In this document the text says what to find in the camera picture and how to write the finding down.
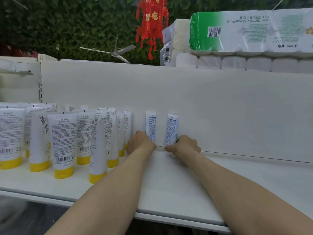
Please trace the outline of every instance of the forearm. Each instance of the forearm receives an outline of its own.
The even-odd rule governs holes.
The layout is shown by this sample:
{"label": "forearm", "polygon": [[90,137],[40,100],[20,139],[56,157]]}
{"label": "forearm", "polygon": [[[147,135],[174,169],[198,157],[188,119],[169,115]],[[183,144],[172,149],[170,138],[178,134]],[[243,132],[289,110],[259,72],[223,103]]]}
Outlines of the forearm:
{"label": "forearm", "polygon": [[202,181],[234,234],[311,234],[312,220],[264,187],[198,152],[182,159]]}
{"label": "forearm", "polygon": [[152,149],[139,148],[93,185],[48,231],[52,234],[124,234],[136,212]]}

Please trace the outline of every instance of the artificial greenery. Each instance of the artificial greenery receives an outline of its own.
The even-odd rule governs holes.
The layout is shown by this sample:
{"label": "artificial greenery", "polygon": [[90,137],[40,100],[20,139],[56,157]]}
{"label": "artificial greenery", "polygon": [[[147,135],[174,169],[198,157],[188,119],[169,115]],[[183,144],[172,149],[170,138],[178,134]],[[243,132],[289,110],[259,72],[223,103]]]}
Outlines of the artificial greenery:
{"label": "artificial greenery", "polygon": [[[139,0],[0,0],[0,42],[24,51],[36,51],[58,59],[87,59],[116,62],[110,55],[87,51],[79,46],[112,51],[135,44],[136,49],[123,56],[131,63],[159,65],[158,41],[153,60],[148,60],[149,46],[135,43],[136,28],[142,19],[135,13]],[[169,23],[189,19],[199,11],[272,9],[280,0],[167,0]],[[313,7],[313,0],[284,0],[280,8]]]}

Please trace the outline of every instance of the red lantern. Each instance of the red lantern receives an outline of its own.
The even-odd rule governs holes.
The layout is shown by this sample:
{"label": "red lantern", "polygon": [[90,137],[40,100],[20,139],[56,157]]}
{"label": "red lantern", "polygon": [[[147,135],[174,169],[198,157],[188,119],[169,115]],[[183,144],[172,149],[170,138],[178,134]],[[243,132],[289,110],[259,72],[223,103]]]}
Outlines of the red lantern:
{"label": "red lantern", "polygon": [[156,51],[156,38],[161,38],[163,42],[162,30],[163,17],[166,17],[166,27],[168,26],[168,10],[166,0],[141,0],[137,6],[136,18],[139,18],[139,9],[143,11],[142,26],[137,27],[136,43],[139,42],[141,35],[140,47],[143,48],[143,40],[150,39],[147,44],[150,45],[149,60],[152,60],[152,46]]}

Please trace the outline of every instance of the yellow tube cap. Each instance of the yellow tube cap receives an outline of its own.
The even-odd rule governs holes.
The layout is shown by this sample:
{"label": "yellow tube cap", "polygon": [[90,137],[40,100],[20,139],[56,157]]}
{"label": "yellow tube cap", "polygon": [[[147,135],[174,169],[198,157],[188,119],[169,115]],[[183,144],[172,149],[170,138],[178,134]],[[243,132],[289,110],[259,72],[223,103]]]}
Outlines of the yellow tube cap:
{"label": "yellow tube cap", "polygon": [[64,170],[54,170],[54,177],[57,179],[65,179],[74,174],[74,166]]}
{"label": "yellow tube cap", "polygon": [[119,158],[123,157],[124,156],[124,150],[123,151],[119,151]]}
{"label": "yellow tube cap", "polygon": [[84,158],[80,158],[80,157],[76,157],[76,163],[78,165],[86,165],[90,163],[90,156],[84,157]]}
{"label": "yellow tube cap", "polygon": [[106,175],[106,172],[101,175],[93,175],[89,173],[89,182],[92,184],[96,184],[105,175]]}
{"label": "yellow tube cap", "polygon": [[22,157],[9,160],[9,161],[2,161],[0,162],[0,169],[2,170],[13,169],[13,168],[20,166],[21,163],[22,163]]}
{"label": "yellow tube cap", "polygon": [[115,160],[108,160],[108,167],[116,167],[118,165],[118,158]]}
{"label": "yellow tube cap", "polygon": [[31,172],[39,172],[39,171],[44,171],[47,170],[50,167],[50,161],[42,162],[42,163],[30,163],[29,164],[29,169]]}

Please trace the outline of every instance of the barcode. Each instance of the barcode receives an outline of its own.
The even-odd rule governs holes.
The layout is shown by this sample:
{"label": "barcode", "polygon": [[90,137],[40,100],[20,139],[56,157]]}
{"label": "barcode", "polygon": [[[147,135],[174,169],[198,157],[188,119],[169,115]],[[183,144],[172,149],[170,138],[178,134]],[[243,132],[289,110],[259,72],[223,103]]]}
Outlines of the barcode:
{"label": "barcode", "polygon": [[70,156],[63,157],[63,158],[56,158],[55,162],[69,162],[70,161]]}
{"label": "barcode", "polygon": [[79,151],[79,152],[86,152],[86,151],[89,151],[89,146],[78,148],[78,151]]}
{"label": "barcode", "polygon": [[209,27],[208,37],[220,37],[221,27]]}
{"label": "barcode", "polygon": [[13,153],[14,149],[0,149],[0,154]]}

